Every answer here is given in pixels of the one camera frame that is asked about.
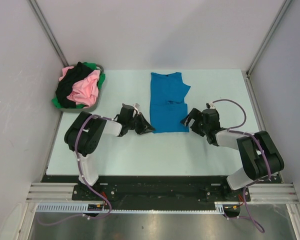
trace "metal floor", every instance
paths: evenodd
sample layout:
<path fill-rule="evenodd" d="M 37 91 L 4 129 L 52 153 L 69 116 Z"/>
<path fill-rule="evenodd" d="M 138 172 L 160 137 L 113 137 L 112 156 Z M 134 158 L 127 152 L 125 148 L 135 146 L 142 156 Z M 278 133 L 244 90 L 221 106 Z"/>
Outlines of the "metal floor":
<path fill-rule="evenodd" d="M 251 213 L 265 228 L 262 234 L 244 219 L 227 221 L 213 214 L 112 214 L 104 219 L 73 218 L 56 226 L 33 221 L 29 240 L 295 240 L 285 205 L 251 205 Z M 36 213 L 44 223 L 69 213 Z M 245 207 L 241 215 L 246 216 Z"/>

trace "table top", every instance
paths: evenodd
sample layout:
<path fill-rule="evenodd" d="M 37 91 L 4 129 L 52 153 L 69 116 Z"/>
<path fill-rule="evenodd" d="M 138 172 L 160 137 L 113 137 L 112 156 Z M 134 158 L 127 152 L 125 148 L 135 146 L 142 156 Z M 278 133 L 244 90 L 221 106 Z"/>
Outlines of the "table top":
<path fill-rule="evenodd" d="M 191 86 L 185 103 L 203 110 L 206 103 L 217 99 L 231 99 L 243 106 L 246 124 L 240 129 L 257 132 L 258 126 L 239 69 L 205 70 L 109 70 L 102 86 L 99 103 L 92 113 L 113 118 L 122 103 L 138 103 L 139 110 L 150 122 L 151 72 L 170 74 L 181 72 L 183 82 Z M 222 127 L 243 121 L 243 113 L 230 102 L 215 104 Z M 63 113 L 47 175 L 78 175 L 77 160 L 64 142 L 68 128 L 78 113 Z M 97 149 L 90 156 L 100 175 L 138 176 L 210 176 L 230 175 L 242 167 L 238 151 L 209 145 L 205 137 L 194 132 L 148 133 L 137 135 L 129 131 L 123 137 L 104 134 Z"/>

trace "purple cable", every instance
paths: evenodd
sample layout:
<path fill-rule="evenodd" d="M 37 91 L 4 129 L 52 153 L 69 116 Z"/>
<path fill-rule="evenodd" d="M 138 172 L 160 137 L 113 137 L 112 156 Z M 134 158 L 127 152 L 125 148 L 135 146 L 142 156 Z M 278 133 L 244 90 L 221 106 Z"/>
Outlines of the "purple cable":
<path fill-rule="evenodd" d="M 92 119 L 93 117 L 97 117 L 97 118 L 101 118 L 101 119 L 104 119 L 104 120 L 108 120 L 108 121 L 112 121 L 113 119 L 111 118 L 108 118 L 108 117 L 103 117 L 103 116 L 100 116 L 100 115 L 90 115 L 85 121 L 84 123 L 82 124 L 79 132 L 78 132 L 78 135 L 76 136 L 76 139 L 75 139 L 75 144 L 74 144 L 74 151 L 75 151 L 75 155 L 77 157 L 77 159 L 80 159 L 80 156 L 79 156 L 79 153 L 78 153 L 78 143 L 79 143 L 79 139 L 80 139 L 80 136 L 85 128 L 85 126 L 87 125 L 87 123 L 90 121 L 90 119 Z M 82 168 L 81 168 L 81 165 L 80 165 L 80 161 L 78 161 L 78 168 L 79 168 L 79 173 L 81 176 L 83 176 L 83 172 L 82 172 Z M 103 195 L 101 195 L 100 193 L 98 193 L 96 190 L 94 190 L 90 185 L 89 183 L 87 182 L 87 180 L 82 177 L 85 185 L 94 193 L 96 194 L 97 196 L 99 196 L 100 198 L 102 198 L 109 206 L 109 211 L 105 214 L 105 215 L 101 215 L 101 216 L 88 216 L 89 219 L 103 219 L 105 217 L 107 217 L 111 211 L 112 211 L 112 205 L 111 203 L 109 202 L 109 200 L 104 197 Z M 59 221 L 56 221 L 56 222 L 53 222 L 53 223 L 44 223 L 44 222 L 41 222 L 40 219 L 37 217 L 36 220 L 37 222 L 42 225 L 42 226 L 55 226 L 55 225 L 58 225 L 58 224 L 61 224 L 63 223 L 64 221 L 67 221 L 69 219 L 72 219 L 72 218 L 76 218 L 76 217 L 79 217 L 79 216 L 84 216 L 85 214 L 84 213 L 80 213 L 80 214 L 74 214 L 74 215 L 71 215 L 71 216 L 68 216 L 62 220 L 59 220 Z"/>
<path fill-rule="evenodd" d="M 267 173 L 268 173 L 268 180 L 270 180 L 270 178 L 271 178 L 271 169 L 270 169 L 270 166 L 269 166 L 267 157 L 266 157 L 266 155 L 265 155 L 265 151 L 262 149 L 262 147 L 261 147 L 259 141 L 256 139 L 256 137 L 253 136 L 251 133 L 248 133 L 248 132 L 232 130 L 232 129 L 240 128 L 240 127 L 242 127 L 242 126 L 246 123 L 246 121 L 247 121 L 247 114 L 246 114 L 246 111 L 244 110 L 244 108 L 243 108 L 239 103 L 237 103 L 237 102 L 235 102 L 235 101 L 233 101 L 233 100 L 230 100 L 230 99 L 219 99 L 219 100 L 213 101 L 212 103 L 214 104 L 214 103 L 222 102 L 222 101 L 231 102 L 231 103 L 237 105 L 237 106 L 242 110 L 243 115 L 244 115 L 243 123 L 241 123 L 241 124 L 238 125 L 238 126 L 232 126 L 232 127 L 229 127 L 227 130 L 228 130 L 228 132 L 230 132 L 230 133 L 246 135 L 246 136 L 249 136 L 249 137 L 251 137 L 251 138 L 253 139 L 253 141 L 254 141 L 255 144 L 257 145 L 259 151 L 261 152 L 261 155 L 262 155 L 262 158 L 263 158 L 263 160 L 264 160 L 264 163 L 265 163 L 265 166 L 266 166 L 266 170 L 267 170 Z M 225 216 L 227 219 L 238 219 L 238 218 L 239 218 L 239 219 L 247 219 L 247 220 L 250 220 L 250 221 L 252 221 L 252 223 L 254 224 L 255 228 L 256 228 L 260 233 L 264 234 L 264 233 L 266 232 L 266 231 L 265 231 L 265 228 L 264 228 L 259 222 L 257 222 L 257 221 L 252 217 L 251 212 L 250 212 L 250 210 L 249 210 L 249 208 L 248 208 L 246 195 L 244 194 L 244 193 L 246 192 L 247 187 L 249 187 L 249 186 L 251 186 L 251 185 L 253 185 L 253 184 L 255 184 L 255 183 L 258 183 L 258 182 L 259 182 L 259 181 L 256 180 L 256 181 L 254 181 L 254 182 L 248 184 L 247 186 L 245 186 L 245 187 L 243 188 L 243 194 L 242 194 L 242 195 L 243 195 L 243 202 L 244 202 L 244 205 L 245 205 L 245 208 L 246 208 L 246 211 L 247 211 L 249 217 L 248 217 L 248 216 L 228 217 L 228 216 L 226 215 L 226 213 L 224 213 L 224 216 Z"/>

